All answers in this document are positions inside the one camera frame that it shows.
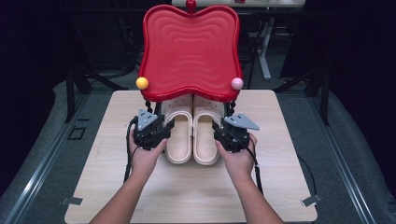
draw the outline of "light wood surface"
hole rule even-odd
[[[138,108],[146,108],[139,91],[114,92],[78,181],[67,223],[87,223],[122,185],[127,162],[125,135]],[[310,196],[283,119],[272,91],[241,91],[235,113],[243,112],[260,126],[251,131],[258,139],[257,160],[261,166],[265,198],[284,221],[313,221],[315,207],[304,207]],[[164,154],[145,186],[136,207],[134,223],[245,222],[238,195],[224,161],[199,165],[193,157],[181,165],[170,163]]]
[[[234,0],[196,0],[198,7],[209,7],[212,5],[225,5],[228,7],[304,7],[305,0],[246,0],[244,4],[235,3]],[[185,7],[186,0],[173,0],[175,7]]]

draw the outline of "gray carpet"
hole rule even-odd
[[[273,75],[271,81],[264,81],[261,69],[256,66],[252,89],[273,89],[283,82],[278,79],[288,40],[273,38],[267,52],[267,62]],[[122,86],[134,88],[136,73],[112,79]],[[64,223],[67,206],[60,204],[64,197],[73,195],[85,160],[91,149],[101,119],[106,111],[111,90],[92,80],[94,91],[88,96],[82,110],[77,114],[72,127],[85,128],[80,140],[64,139],[60,144],[60,153],[51,167],[45,182],[35,196],[33,203],[21,219],[23,223]],[[317,205],[316,223],[361,223],[361,219],[349,196],[332,157],[331,145],[321,129],[320,121],[315,117],[315,108],[311,99],[303,96],[304,83],[293,87],[290,92],[277,95],[282,113],[290,130],[290,136],[297,153],[307,162],[314,175],[318,193],[323,197]],[[56,142],[56,136],[62,131],[66,118],[65,85],[56,87],[57,102],[49,120],[42,130],[25,164],[0,200],[0,222],[6,222],[9,212],[20,198],[23,189],[35,169]],[[359,128],[331,94],[329,104],[329,122],[332,133],[346,158],[352,174],[356,178],[361,192],[370,207],[377,223],[396,223],[389,213],[394,199],[384,184],[383,177],[375,163],[373,155]],[[75,131],[71,137],[78,137]],[[311,192],[313,180],[308,169],[302,163],[304,175]]]

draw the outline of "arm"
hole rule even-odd
[[[151,151],[136,148],[133,133],[131,133],[129,141],[132,152],[136,150],[132,157],[131,175],[91,223],[130,223],[143,187],[149,180],[158,157],[166,147],[166,139],[163,139]]]
[[[253,134],[250,137],[256,145],[257,139]],[[253,143],[249,142],[248,148],[254,153]],[[219,154],[225,160],[225,167],[230,175],[233,185],[238,192],[244,209],[247,223],[283,223],[282,219],[265,200],[251,178],[253,159],[247,151],[230,153],[216,141]]]

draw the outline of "forearm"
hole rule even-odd
[[[247,223],[283,223],[250,176],[233,179],[233,184],[241,200]]]
[[[91,223],[130,223],[147,179],[131,175]]]

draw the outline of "floor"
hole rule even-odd
[[[251,89],[271,90],[284,83],[279,74],[288,44],[282,37],[272,39],[266,56],[272,80],[264,81],[256,66]],[[133,89],[135,78],[132,72],[111,80]],[[73,195],[112,93],[96,80],[91,84],[90,95],[76,91],[77,114],[66,124],[65,83],[54,89],[57,98],[49,119],[0,200],[0,222],[64,223],[67,206],[62,202]],[[331,125],[324,126],[318,118],[318,98],[306,98],[304,86],[300,83],[277,98],[308,186],[312,194],[323,197],[317,204],[316,223],[396,223],[390,211],[394,199],[359,128],[333,94]],[[76,128],[85,133],[80,140],[71,140]]]

